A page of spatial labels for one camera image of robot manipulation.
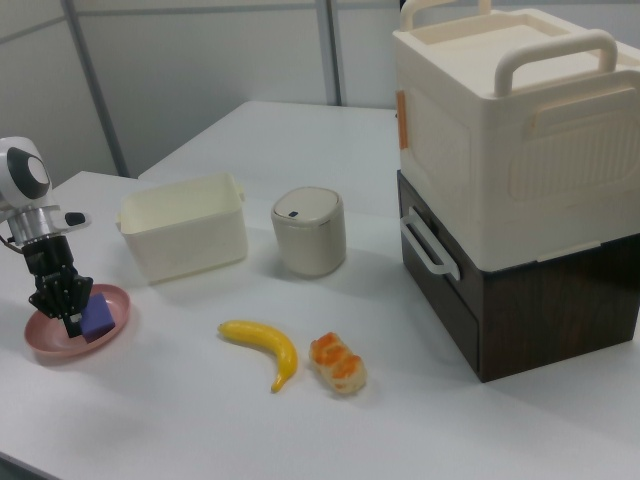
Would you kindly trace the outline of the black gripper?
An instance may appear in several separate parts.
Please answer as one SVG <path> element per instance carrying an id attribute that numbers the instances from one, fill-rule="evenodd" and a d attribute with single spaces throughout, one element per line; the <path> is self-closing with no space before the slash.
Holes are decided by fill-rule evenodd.
<path id="1" fill-rule="evenodd" d="M 29 302 L 49 318 L 62 319 L 67 336 L 82 335 L 82 313 L 94 280 L 81 276 L 64 235 L 41 238 L 22 247 L 36 291 Z"/>

